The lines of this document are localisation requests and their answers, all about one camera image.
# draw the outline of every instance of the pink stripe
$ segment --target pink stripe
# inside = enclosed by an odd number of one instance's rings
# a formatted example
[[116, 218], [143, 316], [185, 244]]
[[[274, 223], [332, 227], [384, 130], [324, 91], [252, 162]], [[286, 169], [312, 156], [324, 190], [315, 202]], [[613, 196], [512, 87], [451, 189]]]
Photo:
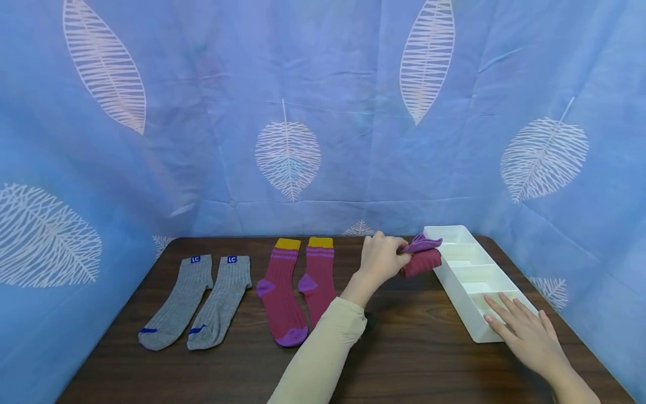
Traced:
[[308, 254], [308, 257], [327, 257], [334, 258], [334, 254]]
[[292, 261], [296, 261], [296, 257], [294, 257], [293, 255], [280, 255], [280, 254], [273, 253], [273, 254], [271, 254], [271, 258], [289, 259], [289, 260], [292, 260]]
[[334, 248], [325, 248], [325, 247], [307, 247], [307, 252], [310, 252], [310, 251], [311, 251], [311, 252], [313, 252], [313, 253], [318, 253], [318, 252], [327, 253], [327, 252], [329, 252], [329, 251], [334, 252]]
[[274, 248], [272, 252], [284, 255], [298, 255], [298, 250], [285, 250], [284, 248]]

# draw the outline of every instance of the yellow sock cuff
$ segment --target yellow sock cuff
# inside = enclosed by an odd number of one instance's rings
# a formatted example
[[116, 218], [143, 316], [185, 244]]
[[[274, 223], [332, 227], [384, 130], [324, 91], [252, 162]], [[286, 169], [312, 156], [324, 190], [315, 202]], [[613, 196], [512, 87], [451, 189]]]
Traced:
[[310, 237], [308, 247], [334, 248], [331, 237]]
[[298, 251], [298, 249], [300, 248], [300, 240], [278, 239], [278, 241], [276, 242], [276, 248]]

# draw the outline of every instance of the beige sleeve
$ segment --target beige sleeve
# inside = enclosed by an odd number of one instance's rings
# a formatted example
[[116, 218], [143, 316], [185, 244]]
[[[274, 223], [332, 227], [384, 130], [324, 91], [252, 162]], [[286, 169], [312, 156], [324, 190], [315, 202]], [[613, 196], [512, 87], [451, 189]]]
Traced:
[[364, 310], [335, 298], [289, 362], [267, 404], [328, 404], [348, 352], [365, 329]]

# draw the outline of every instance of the left hand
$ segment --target left hand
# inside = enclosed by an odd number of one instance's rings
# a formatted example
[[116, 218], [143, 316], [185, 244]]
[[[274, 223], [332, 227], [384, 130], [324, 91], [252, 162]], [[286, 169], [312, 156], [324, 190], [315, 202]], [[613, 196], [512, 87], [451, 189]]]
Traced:
[[367, 236], [361, 250], [359, 272], [365, 273], [380, 286], [410, 262], [410, 254], [397, 254], [400, 247], [408, 247], [408, 242], [401, 237], [385, 236], [381, 231], [372, 237]]

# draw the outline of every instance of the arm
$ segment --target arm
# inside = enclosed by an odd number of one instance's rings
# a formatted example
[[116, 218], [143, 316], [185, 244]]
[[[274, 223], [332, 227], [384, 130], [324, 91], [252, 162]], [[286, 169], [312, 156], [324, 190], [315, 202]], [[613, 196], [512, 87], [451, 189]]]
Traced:
[[396, 254], [405, 245], [404, 239], [385, 237], [380, 231], [366, 237], [361, 268], [289, 362], [267, 404], [328, 404], [350, 348], [366, 329], [368, 300], [410, 260], [409, 255]]
[[595, 404], [599, 398], [570, 365], [552, 322], [544, 311], [536, 316], [518, 299], [499, 294], [506, 309], [489, 296], [484, 299], [507, 326], [490, 315], [484, 319], [521, 362], [543, 376], [559, 404]]
[[363, 308], [334, 299], [289, 362], [268, 404], [327, 404], [348, 352], [365, 328]]

